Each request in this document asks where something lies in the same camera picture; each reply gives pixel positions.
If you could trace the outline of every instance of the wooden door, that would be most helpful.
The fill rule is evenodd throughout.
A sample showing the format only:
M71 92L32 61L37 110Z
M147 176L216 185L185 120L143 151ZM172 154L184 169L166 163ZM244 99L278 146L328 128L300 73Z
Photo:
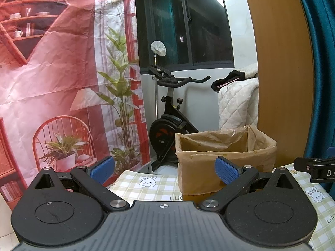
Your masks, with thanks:
M248 0L259 67L258 128L278 142L276 167L304 154L314 66L300 0Z

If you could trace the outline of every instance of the exercise bike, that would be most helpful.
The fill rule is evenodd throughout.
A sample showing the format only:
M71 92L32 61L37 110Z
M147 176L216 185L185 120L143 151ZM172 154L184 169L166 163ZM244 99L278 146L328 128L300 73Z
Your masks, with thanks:
M173 105L173 92L175 88L180 88L190 82L204 83L210 76L202 80L188 78L176 78L168 69L160 66L149 66L149 74L155 76L157 85L168 88L168 93L161 101L165 103L164 114L155 120L149 130L149 139L153 149L157 154L157 160L152 164L155 171L163 162L168 162L172 166L178 165L175 155L175 134L188 134L199 132L197 128L180 112L180 105L183 99L178 98L178 105Z

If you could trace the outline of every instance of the quilted blanket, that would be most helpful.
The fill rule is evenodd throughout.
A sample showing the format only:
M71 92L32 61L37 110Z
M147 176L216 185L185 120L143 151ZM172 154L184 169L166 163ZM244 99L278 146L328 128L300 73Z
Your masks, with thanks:
M252 69L252 73L255 75L257 70L255 72L255 69ZM249 124L257 126L258 95L258 77L235 81L222 87L218 93L219 130Z

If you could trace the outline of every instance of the teal curtain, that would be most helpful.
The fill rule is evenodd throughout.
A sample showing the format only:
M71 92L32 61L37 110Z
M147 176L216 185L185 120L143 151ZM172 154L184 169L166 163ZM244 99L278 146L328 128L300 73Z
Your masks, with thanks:
M166 61L178 64L177 42L175 32L172 0L154 0L156 40L166 47Z
M314 108L305 157L325 158L335 146L335 0L301 0L314 56ZM322 184L335 198L335 184Z

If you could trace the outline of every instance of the printed potted plant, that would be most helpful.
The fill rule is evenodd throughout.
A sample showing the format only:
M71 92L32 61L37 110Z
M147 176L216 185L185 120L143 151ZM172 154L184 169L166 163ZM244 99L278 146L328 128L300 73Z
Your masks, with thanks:
M105 79L104 85L107 93L96 92L96 94L106 102L105 105L110 106L110 110L115 116L115 126L122 130L118 132L121 148L114 147L111 150L111 155L115 160L114 172L120 175L139 163L140 153L135 151L136 138L130 124L134 109L139 109L139 107L132 103L132 96L135 93L131 90L132 79L127 77L130 65L132 63L137 64L138 61L130 63L128 60L126 36L121 32L124 29L124 23L120 12L118 16L121 23L120 32L108 27L108 33L106 33L109 40L106 49L108 58L112 63L112 69L109 72L113 75L98 71Z
M57 167L66 171L76 166L76 159L78 158L78 151L82 150L84 145L88 142L83 141L77 136L61 136L54 133L56 141L41 142L46 144L49 150L47 154L40 157L48 166L53 167L56 171Z

